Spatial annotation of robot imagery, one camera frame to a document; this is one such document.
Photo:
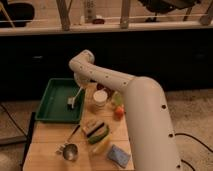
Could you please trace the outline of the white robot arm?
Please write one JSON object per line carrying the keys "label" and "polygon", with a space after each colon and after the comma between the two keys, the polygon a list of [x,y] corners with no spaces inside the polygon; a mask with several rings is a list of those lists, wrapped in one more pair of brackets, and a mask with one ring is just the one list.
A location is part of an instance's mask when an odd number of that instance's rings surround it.
{"label": "white robot arm", "polygon": [[69,61],[77,80],[94,80],[123,96],[125,117],[136,171],[182,171],[174,129],[161,85],[150,77],[134,76],[94,64],[83,50]]}

